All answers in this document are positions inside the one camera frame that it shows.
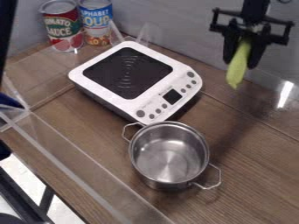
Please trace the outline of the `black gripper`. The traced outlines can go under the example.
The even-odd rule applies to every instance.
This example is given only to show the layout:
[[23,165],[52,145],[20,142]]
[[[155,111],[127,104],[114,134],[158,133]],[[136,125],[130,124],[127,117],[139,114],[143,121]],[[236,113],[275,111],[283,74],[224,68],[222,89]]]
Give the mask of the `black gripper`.
[[[224,33],[223,44],[223,60],[228,64],[234,58],[238,46],[240,34],[248,34],[251,43],[251,50],[247,59],[247,68],[254,69],[262,59],[267,46],[272,43],[286,46],[290,40],[290,32],[295,23],[292,21],[284,21],[267,15],[270,9],[271,0],[244,0],[240,11],[223,10],[215,8],[212,10],[214,16],[210,24],[210,30],[212,32]],[[232,19],[228,25],[219,24],[219,15],[231,16]],[[238,20],[243,20],[244,28],[239,28]],[[263,25],[262,31],[252,32],[250,28]],[[271,33],[271,25],[282,25],[284,27],[284,33],[276,35]]]

